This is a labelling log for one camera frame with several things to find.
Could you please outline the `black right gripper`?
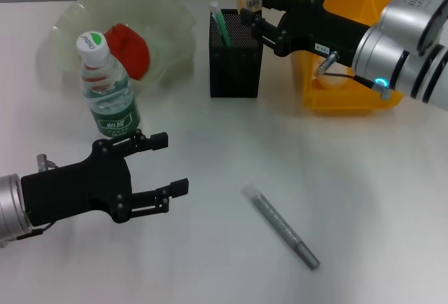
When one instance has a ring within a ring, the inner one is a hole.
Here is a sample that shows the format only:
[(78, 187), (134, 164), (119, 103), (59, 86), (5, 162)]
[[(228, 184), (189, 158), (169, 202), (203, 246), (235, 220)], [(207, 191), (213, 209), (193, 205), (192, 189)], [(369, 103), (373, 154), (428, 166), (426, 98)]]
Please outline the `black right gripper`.
[(239, 13), (241, 24), (250, 29), (255, 40), (280, 57), (299, 50), (321, 57), (337, 52), (337, 61), (350, 67), (357, 47), (370, 27), (327, 11), (324, 1), (262, 0), (264, 8), (284, 12), (277, 28), (260, 14), (245, 8)]

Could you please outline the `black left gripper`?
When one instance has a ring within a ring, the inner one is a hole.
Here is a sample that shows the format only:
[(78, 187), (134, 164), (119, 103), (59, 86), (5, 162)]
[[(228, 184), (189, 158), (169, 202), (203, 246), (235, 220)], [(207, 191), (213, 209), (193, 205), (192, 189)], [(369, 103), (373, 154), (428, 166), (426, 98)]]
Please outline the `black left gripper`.
[(167, 148), (168, 141), (166, 132), (147, 137), (135, 130), (94, 142), (91, 154), (79, 163), (22, 177), (24, 206), (31, 224), (41, 226), (97, 210), (116, 223), (167, 213), (171, 198), (188, 194), (188, 179), (132, 194), (124, 158)]

